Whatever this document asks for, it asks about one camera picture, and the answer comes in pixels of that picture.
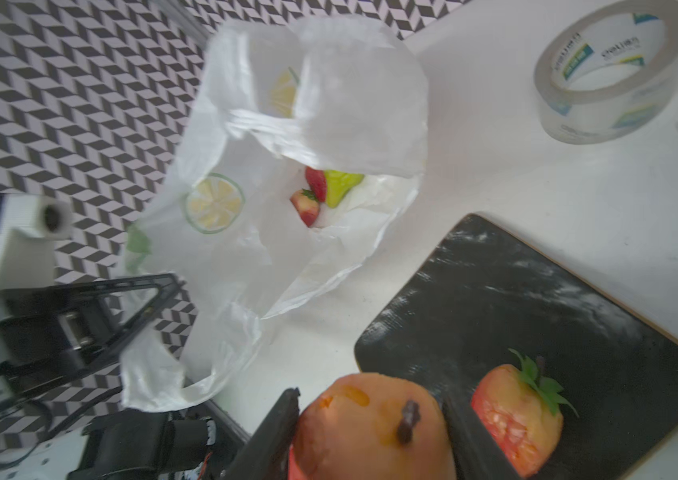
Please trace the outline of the orange fake peach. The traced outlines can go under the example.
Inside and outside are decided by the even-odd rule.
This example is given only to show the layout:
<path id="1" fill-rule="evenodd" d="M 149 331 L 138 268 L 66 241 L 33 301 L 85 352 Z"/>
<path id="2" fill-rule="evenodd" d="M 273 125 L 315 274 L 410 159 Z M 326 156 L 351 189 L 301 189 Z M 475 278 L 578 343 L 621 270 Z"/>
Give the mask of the orange fake peach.
<path id="1" fill-rule="evenodd" d="M 290 479 L 455 479 L 438 401 L 422 386 L 377 373 L 336 380 L 300 415 Z"/>

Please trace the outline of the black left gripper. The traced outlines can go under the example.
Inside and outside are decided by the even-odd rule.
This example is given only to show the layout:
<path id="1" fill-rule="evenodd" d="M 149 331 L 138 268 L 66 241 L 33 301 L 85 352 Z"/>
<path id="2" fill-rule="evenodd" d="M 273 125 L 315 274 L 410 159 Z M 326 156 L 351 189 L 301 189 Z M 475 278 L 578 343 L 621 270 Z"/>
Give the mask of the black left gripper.
<path id="1" fill-rule="evenodd" d="M 179 294 L 173 273 L 0 292 L 0 411 L 115 363 Z"/>

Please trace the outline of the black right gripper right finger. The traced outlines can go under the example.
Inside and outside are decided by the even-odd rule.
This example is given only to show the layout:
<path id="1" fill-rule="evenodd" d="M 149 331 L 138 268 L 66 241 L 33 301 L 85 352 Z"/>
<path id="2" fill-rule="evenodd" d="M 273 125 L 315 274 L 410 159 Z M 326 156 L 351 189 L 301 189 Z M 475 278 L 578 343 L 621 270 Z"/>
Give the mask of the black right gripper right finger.
<path id="1" fill-rule="evenodd" d="M 444 398 L 442 411 L 458 479 L 521 479 L 469 403 L 459 398 Z"/>

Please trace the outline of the green fake fruit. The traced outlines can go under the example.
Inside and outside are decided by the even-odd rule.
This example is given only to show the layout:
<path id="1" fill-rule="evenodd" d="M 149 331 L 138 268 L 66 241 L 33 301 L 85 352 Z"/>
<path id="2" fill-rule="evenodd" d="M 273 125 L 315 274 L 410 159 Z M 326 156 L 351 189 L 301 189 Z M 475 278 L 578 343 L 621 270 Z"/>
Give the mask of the green fake fruit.
<path id="1" fill-rule="evenodd" d="M 336 170 L 325 170 L 324 176 L 326 180 L 325 204 L 330 208 L 337 208 L 346 195 L 365 179 L 363 174 Z"/>

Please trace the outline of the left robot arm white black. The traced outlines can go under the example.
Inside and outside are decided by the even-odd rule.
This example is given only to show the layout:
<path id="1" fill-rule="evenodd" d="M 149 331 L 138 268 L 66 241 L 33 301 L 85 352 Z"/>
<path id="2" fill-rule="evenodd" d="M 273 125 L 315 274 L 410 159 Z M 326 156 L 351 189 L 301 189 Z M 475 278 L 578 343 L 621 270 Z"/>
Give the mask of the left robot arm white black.
<path id="1" fill-rule="evenodd" d="M 175 275 L 159 274 L 0 291 L 0 413 L 34 410 L 45 421 L 43 442 L 62 434 L 113 394 L 96 397 L 61 423 L 40 396 L 115 364 L 180 289 Z M 65 479 L 157 479 L 202 466 L 215 446 L 229 460 L 243 442 L 212 417 L 133 409 L 94 419 L 82 438 L 78 458 L 64 463 Z M 0 472 L 17 469 L 38 450 L 0 460 Z"/>

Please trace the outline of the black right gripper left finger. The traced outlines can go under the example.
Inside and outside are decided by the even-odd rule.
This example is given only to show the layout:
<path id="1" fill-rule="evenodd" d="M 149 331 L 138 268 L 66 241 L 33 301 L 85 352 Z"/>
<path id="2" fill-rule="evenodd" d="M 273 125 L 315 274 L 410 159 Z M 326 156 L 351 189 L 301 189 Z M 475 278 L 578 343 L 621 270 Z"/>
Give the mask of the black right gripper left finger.
<path id="1" fill-rule="evenodd" d="M 249 441 L 226 469 L 226 480 L 286 480 L 300 417 L 300 391 L 283 391 Z"/>

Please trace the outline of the red fake strawberry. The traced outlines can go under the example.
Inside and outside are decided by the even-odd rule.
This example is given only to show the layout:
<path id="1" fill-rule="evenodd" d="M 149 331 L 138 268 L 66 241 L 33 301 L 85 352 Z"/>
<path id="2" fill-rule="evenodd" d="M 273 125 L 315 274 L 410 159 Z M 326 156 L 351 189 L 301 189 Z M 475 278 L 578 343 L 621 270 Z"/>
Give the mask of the red fake strawberry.
<path id="1" fill-rule="evenodd" d="M 545 360 L 509 350 L 517 365 L 502 364 L 478 383 L 471 407 L 518 475 L 537 474 L 557 448 L 564 426 L 564 387 L 545 375 Z"/>

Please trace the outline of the white lemon-print plastic bag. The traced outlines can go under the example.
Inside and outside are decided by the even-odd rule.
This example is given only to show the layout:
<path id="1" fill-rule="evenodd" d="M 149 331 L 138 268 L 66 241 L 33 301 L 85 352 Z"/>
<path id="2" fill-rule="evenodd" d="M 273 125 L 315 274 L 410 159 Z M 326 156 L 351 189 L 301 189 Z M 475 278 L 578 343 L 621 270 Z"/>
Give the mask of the white lemon-print plastic bag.
<path id="1" fill-rule="evenodd" d="M 419 193 L 428 82 L 383 22 L 230 20 L 210 39 L 189 122 L 116 272 L 173 273 L 196 319 L 180 356 L 147 327 L 120 357 L 122 404 L 211 399 L 265 320 L 336 288 Z"/>

